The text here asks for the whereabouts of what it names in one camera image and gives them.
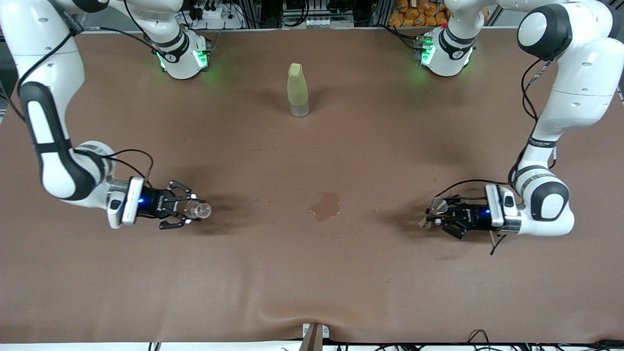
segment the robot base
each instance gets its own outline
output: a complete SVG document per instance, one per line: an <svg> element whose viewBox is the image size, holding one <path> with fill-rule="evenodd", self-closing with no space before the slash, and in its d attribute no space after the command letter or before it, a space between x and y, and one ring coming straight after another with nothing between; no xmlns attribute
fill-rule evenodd
<svg viewBox="0 0 624 351"><path fill-rule="evenodd" d="M156 54L162 71L176 79L189 79L199 72L207 72L210 65L212 42L193 31L184 32L188 35L191 44L178 62L168 62L160 54Z"/></svg>
<svg viewBox="0 0 624 351"><path fill-rule="evenodd" d="M426 67L438 76L451 77L460 73L468 64L472 48L462 58L451 59L440 46L439 38L442 30L442 27L437 27L418 38L416 48L422 48L423 51L416 51L416 61L419 67Z"/></svg>

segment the cable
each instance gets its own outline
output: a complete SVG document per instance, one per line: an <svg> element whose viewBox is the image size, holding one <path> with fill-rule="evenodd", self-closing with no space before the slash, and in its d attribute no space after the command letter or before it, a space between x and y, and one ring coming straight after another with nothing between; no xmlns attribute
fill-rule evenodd
<svg viewBox="0 0 624 351"><path fill-rule="evenodd" d="M117 156L117 155L120 155L120 154L124 154L126 152L138 152L140 154L143 154L143 155L147 156L150 159L150 167L147 169L147 172L145 173L145 175L143 175L134 166L131 166L130 164L126 163L125 161L122 161L120 159L114 158L114 156ZM102 158L109 159L109 160L114 160L114 161L119 161L119 162L127 165L128 167L132 168L136 173L139 173L139 175L141 175L141 177L145 178L145 182L147 183L147 185L149 185L150 187L152 186L152 184L149 182L149 178L150 178L150 174L152 173L152 169L154 168L154 158L148 152L145 152L145 151L140 150L140 149L124 149L124 150L115 152L114 154L104 155L104 156L102 156Z"/></svg>
<svg viewBox="0 0 624 351"><path fill-rule="evenodd" d="M533 106L533 103L531 102L531 100L529 99L529 96L527 95L527 90L529 89L530 83L525 86L524 81L529 71L533 67L535 67L535 65L537 65L540 61L541 59L537 59L535 62L533 62L531 66L529 66L529 68L527 68L527 70L524 71L524 73L522 74L522 79L520 80L520 89L522 90L522 107L524 108L524 112L526 112L529 115L529 117L531 117L532 119L536 121L537 121L537 112L535 111L535 107ZM529 107L531 108L532 113L529 112L529 110L527 109L526 103L529 104Z"/></svg>
<svg viewBox="0 0 624 351"><path fill-rule="evenodd" d="M496 244L494 244L494 246L492 246L492 251L490 251L490 256L494 255L494 251L500 245L500 242L502 242L503 239L506 238L506 237L507 237L507 234L503 235L502 237L500 237L499 241L497 241Z"/></svg>
<svg viewBox="0 0 624 351"><path fill-rule="evenodd" d="M487 200L487 198L485 196L478 196L478 197L451 196L451 197L445 197L444 198L444 200L453 200L453 199L457 199L457 200Z"/></svg>
<svg viewBox="0 0 624 351"><path fill-rule="evenodd" d="M219 38L221 37L221 31L223 28L219 29L219 33L217 34L217 38L215 39L215 45L210 48L210 53L215 52L217 50L217 44L219 43Z"/></svg>
<svg viewBox="0 0 624 351"><path fill-rule="evenodd" d="M139 26L139 23L134 19L134 16L130 12L130 8L128 7L128 0L124 0L124 6L125 6L125 10L128 11L128 17L132 20L134 25L137 26L137 28L141 31L141 33L143 33L145 37L149 38L147 33L143 30L141 26Z"/></svg>
<svg viewBox="0 0 624 351"><path fill-rule="evenodd" d="M487 342L487 345L490 345L490 338L487 337L487 333L485 332L485 330L483 329L475 329L470 333L470 336L468 337L468 341L466 342L467 344L470 343L472 341L472 339L474 339L477 335L479 335L479 333L481 333L483 335L483 337L485 338L485 342Z"/></svg>
<svg viewBox="0 0 624 351"><path fill-rule="evenodd" d="M385 24L378 24L377 27L381 27L387 31L389 31L390 33L392 33L395 36L399 36L399 37L403 37L405 39L412 39L412 40L416 40L416 36L408 36L407 34L403 34L403 33L399 33L399 31L396 29L396 27L394 28L394 30L392 30L392 28L386 26Z"/></svg>
<svg viewBox="0 0 624 351"><path fill-rule="evenodd" d="M294 24L286 24L282 22L281 25L283 27L296 27L306 21L306 19L308 18L308 15L310 14L310 4L308 3L308 0L301 0L301 2L302 2L301 16L299 17L299 19Z"/></svg>
<svg viewBox="0 0 624 351"><path fill-rule="evenodd" d="M191 29L191 26L188 23L187 15L182 10L180 10L180 13L182 14L182 17L184 17L184 23L187 25L187 28Z"/></svg>
<svg viewBox="0 0 624 351"><path fill-rule="evenodd" d="M249 22L253 23L253 27L254 27L254 28L258 28L258 24L259 24L259 25L262 25L262 22L254 21L254 20L250 19L249 17L247 17L247 15L245 14L245 12L244 12L244 11L239 10L239 9L238 9L238 6L236 6L236 4L234 4L234 3L232 3L232 0L230 0L230 1L229 1L229 3L230 3L230 6L233 6L233 7L234 7L234 9L236 10L236 13L237 13L237 14L240 14L240 15L241 15L241 16L243 16L243 18L245 18L247 21L249 21Z"/></svg>
<svg viewBox="0 0 624 351"><path fill-rule="evenodd" d="M152 351L152 344L154 345L154 351L158 351L160 350L160 345L162 344L161 342L150 342L150 344L147 346L147 351Z"/></svg>
<svg viewBox="0 0 624 351"><path fill-rule="evenodd" d="M43 62L45 62L47 59L49 59L52 55L54 55L58 50L60 50L63 45L65 45L65 43L74 35L74 32L72 32L71 30L69 31L69 33L67 34L67 36L65 37L65 39L63 39L61 41L60 44L58 44L54 49L52 49L50 52L48 52L47 54L45 54L42 58L40 58L37 62L35 62L34 65L32 65L32 67L30 67L28 69L28 71L26 71L26 73L24 73L24 75L19 79L19 82L17 83L17 96L19 97L19 91L22 87L22 84L24 84L24 81L39 67L41 66L41 64Z"/></svg>
<svg viewBox="0 0 624 351"><path fill-rule="evenodd" d="M52 55L54 55L58 50L60 50L63 45L65 45L65 43L68 42L68 40L74 35L73 31L69 31L69 33L67 34L67 36L61 41L60 44L58 44L54 49L50 50L50 52L48 52L47 54L43 55L43 57L41 57L37 62L35 62L34 65L32 65L28 71L26 71L24 73L24 75L18 80L17 82L17 97L19 98L19 92L22 88L22 85L24 84L24 81L37 69L39 68L39 66L41 66L41 64L43 62L45 62L47 59L49 59ZM21 112L18 111L17 107L13 104L13 102L11 100L9 100L11 107L15 110L15 112L17 113L17 116L23 121L26 122L26 118L24 118L24 114L22 114Z"/></svg>
<svg viewBox="0 0 624 351"><path fill-rule="evenodd" d="M414 50L414 51L421 51L421 52L422 52L422 51L425 51L425 50L424 50L423 48L421 48L421 47L414 47L414 46L411 46L411 45L410 45L410 44L406 41L406 39L416 40L416 36L408 36L408 35L405 35L405 34L401 34L401 33L399 33L399 30L398 30L398 29L396 29L396 27L392 27L392 28L390 28L390 27L385 26L385 25L383 25L383 24L380 24L380 25L379 25L379 27L384 28L385 30L387 30L387 31L389 31L390 33L392 33L393 35L397 36L397 37L401 40L401 42L403 43L403 45L407 46L409 49L412 49L412 50Z"/></svg>
<svg viewBox="0 0 624 351"><path fill-rule="evenodd" d="M481 182L481 183L490 183L490 184L498 184L498 185L510 185L510 182L497 182L496 180L487 180L487 179L468 179L468 180L462 180L461 182L457 182L457 183L451 185L450 187L440 191L434 197L440 197L440 195L442 195L445 192L453 189L454 187L456 187L458 185L461 185L461 184L470 183L470 182Z"/></svg>
<svg viewBox="0 0 624 351"><path fill-rule="evenodd" d="M143 173L141 173L141 171L139 171L136 167L134 167L133 165L129 164L128 162L126 162L126 161L124 161L124 160L116 159L116 158L114 158L114 157L103 157L103 158L108 159L108 160L112 160L112 161L119 162L119 163L121 163L121 164L123 164L123 165L127 166L128 168L132 169L133 171L135 171L138 175L140 175L140 176L141 176L141 178L145 178L145 176L143 175ZM153 186L152 186L152 183L150 183L148 180L146 180L146 181L145 181L145 183L146 183L147 185L149 185L149 187L153 187Z"/></svg>
<svg viewBox="0 0 624 351"><path fill-rule="evenodd" d="M149 44L147 41L144 41L143 39L141 39L141 38L139 38L139 37L135 37L135 36L133 36L132 34L130 34L130 33L126 33L126 32L121 31L121 30L119 30L119 29L110 28L110 27L93 27L93 28L103 29L103 30L105 30L105 31L117 32L117 33L119 33L119 34L123 34L123 35L125 35L125 36L127 36L127 37L131 37L132 39L134 39L134 40L136 40L136 41L138 41L138 42L141 42L141 44L143 44L143 45L145 45L145 46L149 47L149 48L150 48L150 50L154 50L154 47L153 47L151 44Z"/></svg>

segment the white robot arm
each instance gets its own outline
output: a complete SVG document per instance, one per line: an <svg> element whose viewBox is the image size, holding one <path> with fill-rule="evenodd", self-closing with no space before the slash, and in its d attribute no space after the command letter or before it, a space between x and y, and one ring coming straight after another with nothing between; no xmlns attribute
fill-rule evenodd
<svg viewBox="0 0 624 351"><path fill-rule="evenodd" d="M105 5L104 0L0 2L0 23L20 77L17 91L39 159L41 183L64 202L106 210L115 229L134 224L137 216L160 219L161 229L207 217L209 206L179 183L154 189L145 186L142 177L114 178L115 161L108 158L113 150L104 143L89 141L72 147L65 112L85 75L73 38L79 24L72 22L70 14L98 11ZM184 194L176 196L175 188ZM178 203L185 200L193 200L190 210L203 213L178 213ZM178 221L170 223L165 220L168 217Z"/></svg>
<svg viewBox="0 0 624 351"><path fill-rule="evenodd" d="M128 16L157 49L160 64L173 78L188 79L208 68L209 42L175 18L183 0L111 0L110 7Z"/></svg>
<svg viewBox="0 0 624 351"><path fill-rule="evenodd" d="M504 7L513 4L513 8L528 9L527 1L523 1L525 7L504 2ZM456 27L449 22L449 28L455 31ZM510 189L489 184L485 187L487 205L451 197L448 208L430 210L427 220L460 239L472 229L536 236L569 233L574 225L570 190L549 171L548 160L564 132L588 127L607 111L624 66L624 44L614 39L618 30L619 22L613 20L609 8L594 0L532 9L520 24L518 44L541 60L556 61L558 73L544 111L510 173L510 184L522 202L516 204ZM445 51L434 55L439 53L444 59L449 57Z"/></svg>

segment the black band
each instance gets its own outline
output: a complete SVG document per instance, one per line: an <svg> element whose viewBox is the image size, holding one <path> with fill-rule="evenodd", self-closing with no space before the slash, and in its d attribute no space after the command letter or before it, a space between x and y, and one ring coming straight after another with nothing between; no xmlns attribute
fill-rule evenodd
<svg viewBox="0 0 624 351"><path fill-rule="evenodd" d="M175 39L168 41L168 42L155 42L155 41L151 41L151 42L158 45L159 48L174 46L177 42L180 41L180 39L182 39L182 33L183 32L180 29L178 32L178 35L175 36Z"/></svg>
<svg viewBox="0 0 624 351"><path fill-rule="evenodd" d="M163 56L167 62L176 63L180 60L180 57L184 55L184 53L188 50L188 45L190 43L190 39L188 35L182 31L180 31L182 35L184 35L184 42L180 47L172 51L161 51L160 54Z"/></svg>
<svg viewBox="0 0 624 351"><path fill-rule="evenodd" d="M73 36L76 36L84 31L84 28L82 27L80 22L78 22L78 20L76 20L69 12L67 12L67 10L65 10L65 8L62 7L56 0L48 1L52 5L52 7L54 7L56 12L61 15L61 18L63 18L63 20L67 24L67 27L72 32Z"/></svg>
<svg viewBox="0 0 624 351"><path fill-rule="evenodd" d="M563 199L563 204L561 205L561 209L557 215L553 218L544 218L542 217L542 207L544 206L544 200L549 195L559 195ZM570 191L568 187L565 186L561 182L546 182L540 184L533 190L533 194L531 194L531 217L535 220L540 220L542 222L553 222L559 218L563 209L568 204L568 200L570 199Z"/></svg>
<svg viewBox="0 0 624 351"><path fill-rule="evenodd" d="M438 41L440 42L440 47L442 48L442 50L444 50L449 55L449 58L452 60L461 59L470 51L470 49L472 49L472 46L459 48L449 44L449 42L446 41L446 39L444 38L444 31L440 32Z"/></svg>
<svg viewBox="0 0 624 351"><path fill-rule="evenodd" d="M529 137L529 145L535 146L535 147L544 147L547 149L552 149L553 147L557 146L557 141L545 141L545 140L539 140L539 139L534 139L533 137Z"/></svg>
<svg viewBox="0 0 624 351"><path fill-rule="evenodd" d="M523 169L519 169L519 170L515 171L515 174L514 174L514 182L515 182L515 180L516 180L516 179L518 179L518 178L519 178L522 174L525 174L526 172L528 172L528 171L532 171L532 170L534 170L534 169L545 169L546 171L548 170L548 169L547 169L546 167L544 167L544 166L537 166L537 165L524 167Z"/></svg>
<svg viewBox="0 0 624 351"><path fill-rule="evenodd" d="M81 10L89 13L98 12L108 7L109 2L101 3L98 0L73 0Z"/></svg>
<svg viewBox="0 0 624 351"><path fill-rule="evenodd" d="M605 5L609 9L609 11L611 11L612 24L611 24L611 31L609 32L608 37L612 37L615 39L615 37L618 36L618 33L620 32L620 28L622 26L622 16L613 7L607 4L603 4L603 5Z"/></svg>
<svg viewBox="0 0 624 351"><path fill-rule="evenodd" d="M87 171L82 168L79 164L76 163L76 160L72 157L69 149L71 148L71 143L69 143L69 147L64 149L64 143L69 142L69 139L65 139L65 135L63 133L63 128L61 126L61 118L59 117L59 113L56 109L56 105L54 104L54 96L48 87L39 83L39 82L27 82L24 83L20 89L19 95L20 102L22 104L22 109L24 110L24 115L27 116L26 124L28 125L28 132L31 135L32 143L36 145L37 138L35 136L35 132L32 126L32 121L30 117L30 110L28 105L30 102L36 102L40 105L43 113L46 117L47 127L50 129L50 134L52 135L52 140L55 146L47 147L52 148L56 147L57 154L59 156L59 160L63 165L63 168L67 171L69 176L72 178L74 184L76 185L76 189L74 193L68 197L62 198L63 200L68 201L76 201L85 199L91 191L95 188L95 179ZM43 184L43 160L37 146L35 146L35 151L37 151L37 159L39 160L39 173L41 183Z"/></svg>
<svg viewBox="0 0 624 351"><path fill-rule="evenodd" d="M105 165L104 165L104 161L102 161L102 155L98 155L95 152L89 151L89 150L76 150L76 149L74 149L74 153L85 155L91 158L91 160L97 165L97 168L100 170L100 178L104 179Z"/></svg>
<svg viewBox="0 0 624 351"><path fill-rule="evenodd" d="M546 30L542 37L533 45L524 46L520 42L519 35L522 30L522 22L518 30L518 46L525 52L543 60L550 61L564 52L572 42L572 25L570 16L565 7L559 4L550 4L537 7L529 12L524 18L534 13L541 13L546 18Z"/></svg>
<svg viewBox="0 0 624 351"><path fill-rule="evenodd" d="M474 39L477 37L477 36L474 36L474 37L469 38L469 39L462 39L460 37L457 37L455 34L453 34L448 27L446 27L443 30L443 32L444 31L446 31L446 35L449 36L450 40L452 40L452 41L454 41L454 42L456 42L458 44L463 44L463 45L470 45L470 44L472 44L474 42Z"/></svg>
<svg viewBox="0 0 624 351"><path fill-rule="evenodd" d="M35 151L39 154L47 154L48 152L62 152L72 148L72 142L69 139L48 142L46 144L35 144Z"/></svg>

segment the bottle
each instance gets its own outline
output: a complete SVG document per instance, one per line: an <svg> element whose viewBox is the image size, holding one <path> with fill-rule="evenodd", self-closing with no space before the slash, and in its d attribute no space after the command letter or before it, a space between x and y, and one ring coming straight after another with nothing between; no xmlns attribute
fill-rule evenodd
<svg viewBox="0 0 624 351"><path fill-rule="evenodd" d="M295 117L305 117L310 112L310 97L308 95L308 84L303 75L301 64L292 63L288 69L288 101L290 102L290 112Z"/></svg>
<svg viewBox="0 0 624 351"><path fill-rule="evenodd" d="M188 219L206 219L211 213L212 208L205 202L191 200L184 206L184 215L187 216Z"/></svg>

